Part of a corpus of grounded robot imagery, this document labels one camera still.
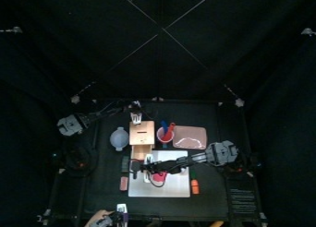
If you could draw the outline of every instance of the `small box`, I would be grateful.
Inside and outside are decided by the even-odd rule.
[[[151,154],[153,145],[133,145],[131,158],[145,160],[147,154]]]
[[[130,144],[154,145],[154,122],[142,121],[142,124],[130,123]]]

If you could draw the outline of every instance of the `black curtain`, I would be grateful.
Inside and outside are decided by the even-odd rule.
[[[263,209],[272,226],[316,223],[315,56],[316,38],[307,36],[273,66],[245,107],[251,143],[263,161]]]
[[[27,29],[24,35],[0,35],[0,225],[22,226],[22,222],[34,222],[36,215],[47,208],[52,181],[51,154],[60,148],[63,140],[55,124],[59,118],[75,110],[71,95],[95,76],[101,76],[102,84],[87,93],[91,99],[95,95],[123,96],[125,91],[129,96],[137,96],[139,93],[146,97],[155,96],[157,91],[161,91],[166,98],[177,98],[181,95],[182,99],[186,99],[186,96],[190,99],[233,99],[222,87],[222,84],[228,83],[245,100],[249,140],[252,149],[261,155],[260,191],[268,220],[272,226],[313,226],[316,36],[303,36],[300,30],[305,27],[316,28],[315,0],[265,0],[269,5],[261,0],[251,0],[253,4],[246,6],[246,9],[245,0],[237,0],[238,5],[234,5],[236,0],[217,0],[213,9],[216,25],[212,22],[206,24],[200,19],[210,13],[205,8],[201,13],[206,13],[205,15],[190,16],[178,29],[170,29],[172,34],[194,50],[194,54],[197,53],[210,69],[201,68],[180,45],[165,37],[162,41],[167,47],[162,48],[163,55],[177,55],[180,61],[158,58],[163,59],[158,67],[153,54],[157,53],[159,42],[153,42],[154,44],[149,44],[149,48],[143,48],[135,55],[137,58],[129,58],[129,61],[119,65],[121,73],[105,72],[103,66],[107,66],[107,69],[115,66],[122,57],[157,33],[155,27],[146,22],[142,28],[145,38],[130,45],[130,35],[125,35],[118,28],[125,25],[126,19],[119,20],[119,15],[113,16],[103,25],[111,26],[111,21],[118,21],[118,24],[113,25],[117,29],[113,28],[111,33],[118,30],[122,33],[123,38],[118,46],[123,47],[110,49],[113,35],[109,34],[105,36],[105,42],[109,44],[103,44],[102,53],[95,54],[93,49],[98,46],[101,38],[98,34],[93,35],[94,31],[87,28],[87,24],[98,26],[99,16],[87,15],[83,8],[72,8],[71,10],[78,12],[70,13],[68,4],[75,1],[62,0],[56,12],[68,15],[60,15],[64,22],[59,22],[56,12],[44,8],[44,2],[27,1],[0,0],[0,29],[9,29],[18,23],[23,23],[22,27]],[[51,6],[55,5],[54,1],[46,2]],[[121,4],[126,5],[123,0],[117,2],[119,7]],[[182,6],[170,5],[174,10],[166,10],[177,14],[173,19],[194,3],[192,0],[184,2],[186,3]],[[222,3],[228,3],[225,8],[221,8]],[[88,7],[91,13],[98,10],[98,5],[88,6],[88,2],[82,1],[80,5]],[[99,5],[106,10],[118,6],[117,3],[109,4],[110,7],[103,3]],[[151,13],[157,13],[154,6],[146,10],[151,16]],[[131,6],[121,11],[126,11],[129,15],[137,12]],[[230,17],[226,22],[222,15]],[[133,18],[131,22],[142,22],[138,20]],[[196,34],[192,34],[193,27],[197,29]],[[76,41],[78,36],[72,35],[76,30],[80,40],[86,41],[83,43]],[[204,44],[205,38],[200,38],[208,36],[210,30],[214,36],[222,37],[218,42],[213,39],[213,45]],[[114,54],[103,57],[105,52]],[[143,59],[142,64],[137,60],[138,57]],[[139,76],[145,88],[141,84],[134,85],[130,66],[134,66],[134,72],[138,72],[137,67],[142,66]],[[155,70],[163,70],[163,74],[159,75]],[[131,74],[127,78],[122,75],[126,71]],[[165,82],[161,86],[157,86],[157,76]],[[177,90],[170,90],[178,76],[182,78],[177,81]]]

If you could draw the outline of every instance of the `table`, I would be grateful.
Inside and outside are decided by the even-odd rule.
[[[248,136],[242,108],[225,102],[142,102],[146,113],[145,120],[153,120],[155,131],[161,121],[176,125],[200,126],[206,128],[208,144],[229,140],[244,152],[249,152]],[[131,121],[129,113],[105,117],[99,121],[97,134],[98,166],[87,180],[84,197],[84,215],[98,209],[114,209],[118,203],[126,203],[131,220],[159,216],[166,221],[228,221],[229,202],[226,183],[222,174],[205,164],[194,166],[200,184],[200,194],[190,197],[129,197],[119,191],[121,161],[131,155],[127,146],[117,152],[110,144],[110,135],[119,126],[129,131]],[[157,142],[155,149],[163,149]],[[201,153],[189,149],[188,155]]]

